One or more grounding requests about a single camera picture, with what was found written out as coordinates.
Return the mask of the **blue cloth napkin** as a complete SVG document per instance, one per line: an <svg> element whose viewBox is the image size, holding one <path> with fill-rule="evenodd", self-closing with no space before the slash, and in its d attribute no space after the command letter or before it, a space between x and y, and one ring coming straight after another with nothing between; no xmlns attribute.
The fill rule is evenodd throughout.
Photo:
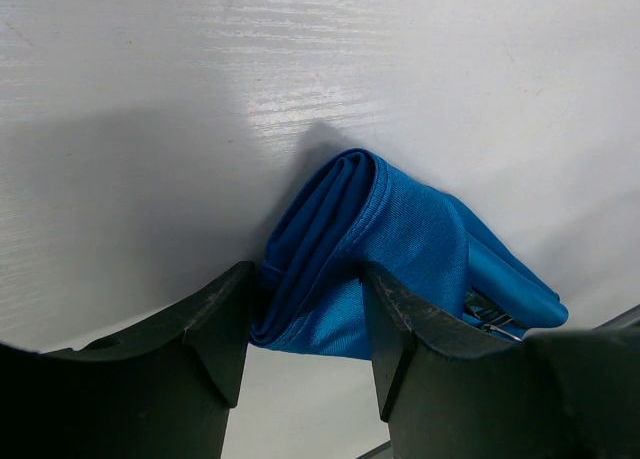
<svg viewBox="0 0 640 459"><path fill-rule="evenodd" d="M321 167L271 233L252 343L368 359L359 277L369 262L464 322L466 305L496 307L526 332L569 316L558 294L464 203L357 148Z"/></svg>

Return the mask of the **silver metal fork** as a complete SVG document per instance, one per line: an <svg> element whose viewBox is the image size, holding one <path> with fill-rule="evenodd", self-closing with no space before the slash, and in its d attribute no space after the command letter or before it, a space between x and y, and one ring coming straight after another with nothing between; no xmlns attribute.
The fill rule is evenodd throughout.
<svg viewBox="0 0 640 459"><path fill-rule="evenodd" d="M511 316L493 306L466 305L463 319L485 333L509 341L522 341L526 333Z"/></svg>

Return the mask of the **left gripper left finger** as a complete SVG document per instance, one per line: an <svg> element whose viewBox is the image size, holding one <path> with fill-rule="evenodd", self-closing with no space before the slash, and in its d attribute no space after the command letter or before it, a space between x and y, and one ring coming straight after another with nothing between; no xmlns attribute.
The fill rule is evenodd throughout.
<svg viewBox="0 0 640 459"><path fill-rule="evenodd" d="M79 350L1 348L5 458L217 458L237 405L255 267Z"/></svg>

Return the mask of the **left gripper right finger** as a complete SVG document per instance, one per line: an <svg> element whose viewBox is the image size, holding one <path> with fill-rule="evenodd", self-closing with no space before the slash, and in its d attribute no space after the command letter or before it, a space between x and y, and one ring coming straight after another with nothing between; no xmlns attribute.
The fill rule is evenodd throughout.
<svg viewBox="0 0 640 459"><path fill-rule="evenodd" d="M639 326L510 342L378 264L361 283L379 414L397 458L635 458Z"/></svg>

